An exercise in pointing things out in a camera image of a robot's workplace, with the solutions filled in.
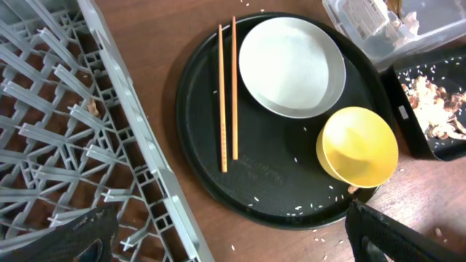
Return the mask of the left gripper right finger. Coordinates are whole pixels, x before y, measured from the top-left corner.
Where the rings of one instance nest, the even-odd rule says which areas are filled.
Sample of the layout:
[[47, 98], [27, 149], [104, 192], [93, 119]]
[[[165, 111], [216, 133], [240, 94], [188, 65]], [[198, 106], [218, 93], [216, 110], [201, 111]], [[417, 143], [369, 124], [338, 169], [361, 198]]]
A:
[[353, 200], [345, 229], [355, 262], [464, 261], [465, 257], [422, 236], [389, 216]]

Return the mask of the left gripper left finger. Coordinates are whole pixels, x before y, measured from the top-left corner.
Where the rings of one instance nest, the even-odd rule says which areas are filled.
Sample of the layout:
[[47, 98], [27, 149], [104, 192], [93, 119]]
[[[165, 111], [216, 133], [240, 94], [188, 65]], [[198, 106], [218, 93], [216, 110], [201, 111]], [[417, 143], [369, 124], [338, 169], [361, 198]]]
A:
[[8, 251], [1, 260], [110, 261], [118, 230], [117, 207], [96, 207], [37, 240]]

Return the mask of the yellow bowl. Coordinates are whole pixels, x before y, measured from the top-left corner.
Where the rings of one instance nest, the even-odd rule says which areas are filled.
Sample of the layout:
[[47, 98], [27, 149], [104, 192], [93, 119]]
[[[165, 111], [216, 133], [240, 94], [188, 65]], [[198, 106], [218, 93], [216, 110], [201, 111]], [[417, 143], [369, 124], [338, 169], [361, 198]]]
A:
[[398, 143], [380, 115], [346, 107], [330, 116], [319, 132], [317, 159], [332, 177], [357, 188], [375, 188], [390, 179], [398, 165]]

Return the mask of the peanut shell food scraps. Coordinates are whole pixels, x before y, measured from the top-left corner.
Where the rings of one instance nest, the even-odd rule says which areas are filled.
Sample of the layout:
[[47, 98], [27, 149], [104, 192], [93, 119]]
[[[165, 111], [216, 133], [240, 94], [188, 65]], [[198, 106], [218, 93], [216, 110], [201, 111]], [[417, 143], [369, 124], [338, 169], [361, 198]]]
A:
[[465, 126], [458, 120], [465, 93], [448, 93], [426, 76], [401, 85], [426, 138], [465, 140]]

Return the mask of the wooden chopstick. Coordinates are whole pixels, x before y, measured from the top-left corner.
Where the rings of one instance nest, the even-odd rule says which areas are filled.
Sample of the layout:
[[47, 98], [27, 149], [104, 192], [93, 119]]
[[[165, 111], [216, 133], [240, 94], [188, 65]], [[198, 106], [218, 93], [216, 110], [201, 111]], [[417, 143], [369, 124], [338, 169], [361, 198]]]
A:
[[228, 155], [226, 140], [226, 103], [225, 103], [225, 78], [224, 78], [224, 46], [222, 24], [218, 26], [218, 79], [219, 79], [219, 110], [221, 133], [221, 171], [227, 172]]

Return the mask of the white napkin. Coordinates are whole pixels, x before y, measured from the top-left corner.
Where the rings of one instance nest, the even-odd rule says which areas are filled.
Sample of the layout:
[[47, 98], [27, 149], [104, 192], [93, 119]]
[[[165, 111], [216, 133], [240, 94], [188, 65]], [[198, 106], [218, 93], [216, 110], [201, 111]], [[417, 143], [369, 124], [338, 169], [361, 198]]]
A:
[[404, 26], [411, 34], [417, 36], [419, 30], [419, 21], [416, 17], [417, 12], [410, 12], [401, 20], [396, 20], [394, 26], [396, 28]]

